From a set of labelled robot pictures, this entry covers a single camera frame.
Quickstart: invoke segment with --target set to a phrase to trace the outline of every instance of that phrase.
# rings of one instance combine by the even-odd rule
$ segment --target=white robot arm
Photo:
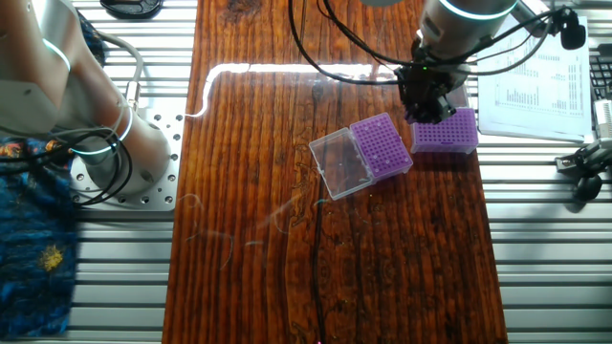
[[[69,0],[0,1],[0,136],[61,131],[73,140],[86,130],[113,128],[133,161],[134,176],[121,191],[129,194],[158,180],[169,162],[164,135],[137,110],[90,53]],[[109,184],[116,160],[107,159],[108,142],[90,138],[73,148],[92,180]],[[127,163],[120,168],[125,176]]]

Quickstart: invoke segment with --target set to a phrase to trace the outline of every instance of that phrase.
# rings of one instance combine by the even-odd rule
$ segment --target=wooden table
[[[333,2],[371,47],[409,59],[421,0]],[[287,12],[199,3],[187,111],[204,109],[186,123],[164,343],[507,342],[476,154],[417,155],[331,202],[309,142],[381,112],[406,146],[409,127],[395,87],[312,73]],[[320,63],[378,71],[315,0],[295,17]]]

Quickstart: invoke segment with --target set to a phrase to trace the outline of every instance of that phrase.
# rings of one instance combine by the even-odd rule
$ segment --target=paper document
[[[586,27],[586,18],[580,23]],[[517,24],[508,17],[499,32]],[[496,54],[523,42],[524,29],[478,54]],[[498,70],[528,54],[539,38],[520,48],[478,62],[478,71]],[[478,126],[483,134],[583,141],[591,133],[591,91],[587,43],[564,50],[560,33],[549,35],[527,62],[501,75],[478,77]]]

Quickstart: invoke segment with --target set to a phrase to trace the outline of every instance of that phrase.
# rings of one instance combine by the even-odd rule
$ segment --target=silver cylinder
[[[452,58],[493,37],[516,0],[428,0],[421,16],[422,46],[438,58]]]

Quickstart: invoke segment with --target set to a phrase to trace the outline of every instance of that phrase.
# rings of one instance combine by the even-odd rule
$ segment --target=purple tip box
[[[375,179],[406,173],[412,159],[387,113],[351,124],[351,132]]]
[[[438,124],[413,123],[410,152],[471,153],[478,146],[478,130],[473,109],[457,113]]]
[[[388,114],[376,115],[310,143],[333,200],[400,173],[412,159]]]

